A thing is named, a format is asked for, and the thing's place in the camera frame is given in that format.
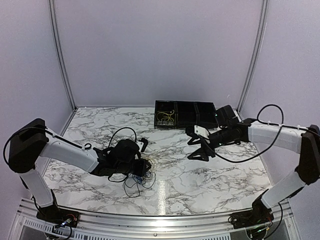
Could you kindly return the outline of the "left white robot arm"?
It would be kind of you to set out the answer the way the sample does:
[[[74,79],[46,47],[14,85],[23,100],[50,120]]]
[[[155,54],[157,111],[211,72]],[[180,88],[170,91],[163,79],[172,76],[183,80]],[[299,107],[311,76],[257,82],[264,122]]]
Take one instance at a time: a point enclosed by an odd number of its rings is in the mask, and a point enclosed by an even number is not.
[[[63,211],[55,205],[55,197],[39,173],[38,158],[49,158],[75,166],[97,177],[115,174],[144,177],[152,165],[142,158],[148,146],[141,140],[122,139],[116,146],[98,149],[87,143],[79,145],[50,130],[43,119],[36,118],[13,133],[3,147],[3,159],[19,175],[35,198],[44,215],[53,223],[63,219]]]

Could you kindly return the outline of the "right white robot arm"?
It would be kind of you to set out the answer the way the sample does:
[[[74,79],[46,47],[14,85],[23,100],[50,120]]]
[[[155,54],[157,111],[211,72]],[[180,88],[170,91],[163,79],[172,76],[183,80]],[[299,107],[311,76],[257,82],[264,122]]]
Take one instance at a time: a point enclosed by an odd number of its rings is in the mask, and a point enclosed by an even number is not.
[[[206,128],[195,125],[186,129],[186,134],[191,137],[188,145],[200,145],[200,148],[191,153],[187,158],[189,160],[198,160],[208,162],[209,158],[218,157],[221,160],[231,164],[241,164],[250,161],[244,160],[230,160],[223,156],[218,156],[217,148],[224,148],[229,145],[236,145],[241,143],[265,144],[268,147],[266,151],[261,151],[257,155],[264,155],[272,148],[283,149],[299,155],[297,165],[288,172],[284,178],[275,183],[270,189],[266,189],[262,194],[252,203],[253,209],[248,212],[247,219],[252,224],[258,224],[267,216],[267,210],[270,210],[276,204],[285,199],[290,199],[299,193],[311,193],[310,190],[303,190],[305,187],[311,190],[319,190],[320,192],[320,127],[317,125],[310,125],[309,127],[299,127],[298,125],[290,126],[283,123],[267,123],[254,118],[247,118],[239,121],[235,113],[229,122],[235,120],[233,123],[223,125],[221,130],[210,133]],[[217,172],[222,173],[222,168],[218,170],[205,170],[205,176],[202,177],[203,183],[191,184],[191,190],[188,194],[192,199],[197,199],[200,194],[205,199],[209,197],[209,192],[213,192],[210,196],[218,199],[219,192],[227,192],[233,187],[230,180],[231,177],[226,174],[218,176]],[[215,173],[213,178],[226,177],[226,183],[222,186],[219,184],[204,183],[210,180],[208,174]]]

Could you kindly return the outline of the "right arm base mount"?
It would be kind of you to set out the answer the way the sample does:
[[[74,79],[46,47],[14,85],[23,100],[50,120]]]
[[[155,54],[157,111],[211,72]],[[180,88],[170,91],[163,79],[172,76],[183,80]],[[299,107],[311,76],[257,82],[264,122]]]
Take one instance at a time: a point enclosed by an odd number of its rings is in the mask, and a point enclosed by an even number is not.
[[[265,206],[260,197],[253,201],[252,209],[234,212],[228,218],[228,222],[233,225],[234,229],[270,223],[273,220],[272,209]]]

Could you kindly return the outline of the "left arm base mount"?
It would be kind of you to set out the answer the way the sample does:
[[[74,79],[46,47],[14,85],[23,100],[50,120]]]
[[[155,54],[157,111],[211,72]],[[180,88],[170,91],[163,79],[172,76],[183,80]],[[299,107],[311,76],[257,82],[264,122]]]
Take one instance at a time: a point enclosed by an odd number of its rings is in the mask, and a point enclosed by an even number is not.
[[[60,208],[57,204],[57,199],[53,190],[51,190],[51,195],[53,202],[46,207],[38,206],[35,198],[33,199],[37,209],[36,217],[40,220],[55,224],[56,228],[65,226],[76,228],[79,222],[80,213],[75,210]]]

